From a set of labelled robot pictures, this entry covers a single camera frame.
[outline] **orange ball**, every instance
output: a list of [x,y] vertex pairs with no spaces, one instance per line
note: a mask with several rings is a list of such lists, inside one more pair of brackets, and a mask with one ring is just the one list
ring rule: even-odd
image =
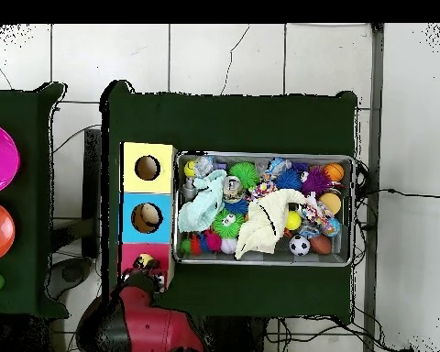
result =
[[329,163],[324,166],[324,171],[327,173],[331,181],[339,182],[344,178],[344,169],[338,163]]

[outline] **ball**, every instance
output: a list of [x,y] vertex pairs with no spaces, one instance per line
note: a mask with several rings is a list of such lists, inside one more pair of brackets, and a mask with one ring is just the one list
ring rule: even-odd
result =
[[337,194],[326,192],[319,198],[319,201],[321,201],[333,215],[336,215],[341,209],[341,199]]
[[308,254],[308,251],[310,250],[310,241],[306,237],[295,235],[290,239],[289,247],[293,255],[301,257],[302,255]]
[[310,239],[310,246],[312,251],[316,254],[327,255],[331,253],[333,245],[331,244],[331,240],[324,235],[318,235],[316,237],[312,237]]
[[335,217],[329,219],[329,223],[323,228],[323,234],[327,237],[335,237],[341,231],[341,225]]
[[324,171],[327,173],[331,181],[339,182],[344,178],[344,169],[338,163],[329,163],[324,166]]
[[194,161],[193,160],[190,160],[184,166],[184,174],[186,175],[186,177],[193,177],[194,176]]
[[287,216],[287,224],[285,227],[289,231],[294,231],[295,229],[298,229],[300,224],[302,223],[302,218],[300,215],[294,211],[289,211],[289,215]]
[[220,249],[224,254],[232,255],[237,250],[238,239],[235,237],[226,237],[222,239]]

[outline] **cloth toy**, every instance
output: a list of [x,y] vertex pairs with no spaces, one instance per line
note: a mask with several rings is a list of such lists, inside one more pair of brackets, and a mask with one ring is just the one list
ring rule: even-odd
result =
[[196,178],[193,186],[200,190],[193,201],[185,203],[178,216],[180,232],[204,231],[224,208],[223,193],[226,171],[214,170],[205,178]]
[[281,189],[249,203],[247,221],[239,230],[236,259],[251,250],[274,253],[287,224],[289,203],[306,204],[306,198],[294,189]]

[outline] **green mat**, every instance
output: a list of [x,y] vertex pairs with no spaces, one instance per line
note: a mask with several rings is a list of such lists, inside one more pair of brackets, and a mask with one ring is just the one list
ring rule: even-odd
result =
[[67,317],[65,307],[47,298],[44,290],[52,229],[50,115],[65,88],[52,82],[33,92],[0,91],[0,127],[20,153],[16,177],[0,192],[0,204],[16,226],[15,242],[0,258],[5,277],[0,314]]
[[[118,154],[122,141],[180,150],[354,155],[351,92],[336,97],[133,93],[112,82],[102,95],[109,125],[109,277],[116,276]],[[351,267],[178,264],[160,306],[197,315],[336,315],[350,320]]]

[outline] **wire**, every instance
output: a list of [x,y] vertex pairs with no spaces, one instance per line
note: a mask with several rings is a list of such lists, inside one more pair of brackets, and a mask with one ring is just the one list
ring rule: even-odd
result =
[[396,189],[377,189],[376,191],[371,191],[367,193],[367,196],[374,194],[374,193],[378,193],[378,192],[388,192],[388,193],[395,193],[395,194],[400,194],[403,195],[404,197],[424,197],[424,198],[440,198],[440,195],[435,195],[435,194],[413,194],[413,193],[403,193],[400,191],[397,191]]
[[233,62],[233,50],[236,49],[237,46],[241,43],[241,40],[243,40],[243,38],[245,37],[246,33],[249,30],[249,27],[250,27],[250,24],[247,25],[247,29],[245,30],[245,32],[243,33],[242,37],[239,39],[237,44],[230,50],[230,63],[228,64],[228,69],[226,70],[224,88],[222,89],[222,92],[220,92],[220,95],[222,95],[224,93],[224,90],[226,88],[226,82],[228,81],[228,74],[230,73],[231,64]]
[[63,146],[65,146],[65,144],[67,144],[69,141],[71,141],[73,138],[75,138],[77,135],[81,134],[84,131],[88,131],[89,129],[92,129],[94,127],[100,127],[100,124],[93,124],[92,126],[87,126],[85,128],[82,128],[81,130],[75,132],[73,135],[70,135],[60,146],[58,146],[56,149],[54,149],[52,151],[52,154],[56,153],[57,151],[59,151]]

